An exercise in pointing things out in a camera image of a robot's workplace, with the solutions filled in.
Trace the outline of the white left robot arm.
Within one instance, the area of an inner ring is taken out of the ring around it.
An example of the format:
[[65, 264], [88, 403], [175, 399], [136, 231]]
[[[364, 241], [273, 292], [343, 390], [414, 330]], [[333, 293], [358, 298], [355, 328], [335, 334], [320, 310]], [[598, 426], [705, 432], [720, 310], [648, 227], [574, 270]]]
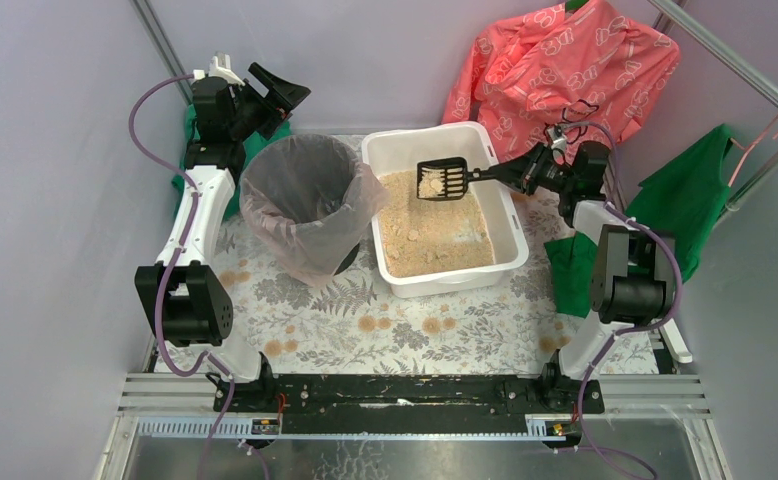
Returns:
[[162, 361], [176, 375], [192, 376], [208, 367], [224, 381], [256, 380], [263, 357], [252, 347], [229, 341], [234, 307], [210, 261], [227, 206], [254, 135], [271, 140], [309, 94], [257, 63], [248, 72], [266, 88], [257, 91], [217, 53], [205, 70], [185, 75], [195, 112], [193, 132], [181, 166], [141, 146], [140, 151], [183, 180], [172, 230], [155, 262], [137, 269], [136, 291]]

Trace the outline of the black litter scoop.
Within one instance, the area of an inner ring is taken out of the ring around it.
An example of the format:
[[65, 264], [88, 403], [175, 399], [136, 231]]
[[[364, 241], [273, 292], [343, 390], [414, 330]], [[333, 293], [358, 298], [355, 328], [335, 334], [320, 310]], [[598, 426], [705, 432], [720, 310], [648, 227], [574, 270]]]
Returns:
[[462, 157], [419, 162], [416, 178], [417, 198], [425, 201], [460, 200], [470, 183], [489, 179], [484, 170], [469, 170], [467, 160]]

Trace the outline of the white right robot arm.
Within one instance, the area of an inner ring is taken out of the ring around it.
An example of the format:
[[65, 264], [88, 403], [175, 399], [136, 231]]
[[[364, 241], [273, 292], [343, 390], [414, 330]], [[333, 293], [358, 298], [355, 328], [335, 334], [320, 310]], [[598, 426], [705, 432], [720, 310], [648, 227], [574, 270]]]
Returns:
[[564, 222], [596, 248], [585, 285], [590, 312], [572, 341], [546, 367], [547, 381], [588, 381], [624, 335], [669, 319], [682, 285], [674, 242], [618, 211], [603, 193], [610, 149], [597, 141], [579, 145], [573, 161], [558, 164], [554, 148], [530, 151], [487, 169], [475, 168], [463, 182], [498, 181], [526, 195], [538, 188], [559, 197]]

